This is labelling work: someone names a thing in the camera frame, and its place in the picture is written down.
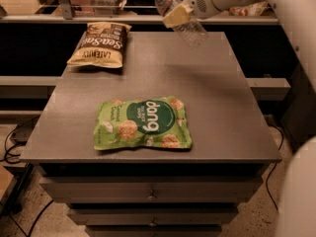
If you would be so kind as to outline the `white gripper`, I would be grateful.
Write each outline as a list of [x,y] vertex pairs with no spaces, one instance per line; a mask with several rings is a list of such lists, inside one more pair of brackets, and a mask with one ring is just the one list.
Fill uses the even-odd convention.
[[[198,19],[211,18],[229,7],[230,0],[185,0]],[[163,17],[166,28],[175,28],[188,23],[191,19],[191,9],[183,4],[178,5]]]

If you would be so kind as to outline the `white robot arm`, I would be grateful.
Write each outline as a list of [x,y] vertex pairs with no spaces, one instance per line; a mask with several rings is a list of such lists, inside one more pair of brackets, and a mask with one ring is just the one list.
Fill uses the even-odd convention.
[[228,39],[246,74],[272,71],[291,90],[276,107],[284,132],[284,159],[267,169],[265,184],[219,237],[316,237],[316,0],[266,0],[273,8],[285,43],[245,23]]

